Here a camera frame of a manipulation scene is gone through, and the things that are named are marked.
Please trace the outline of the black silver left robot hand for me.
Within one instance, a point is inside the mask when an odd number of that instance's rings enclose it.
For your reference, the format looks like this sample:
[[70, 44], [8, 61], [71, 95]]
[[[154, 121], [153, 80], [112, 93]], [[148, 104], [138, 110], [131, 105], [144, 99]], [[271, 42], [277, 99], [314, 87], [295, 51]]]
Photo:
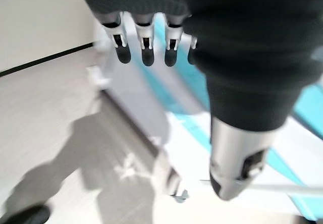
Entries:
[[120, 12], [129, 12], [147, 45], [151, 16], [165, 14], [166, 64], [178, 31], [193, 37], [188, 61], [206, 77], [211, 115], [210, 181], [222, 200], [258, 176], [267, 149], [304, 87], [322, 75], [322, 0], [85, 0], [113, 38], [121, 62], [130, 54]]

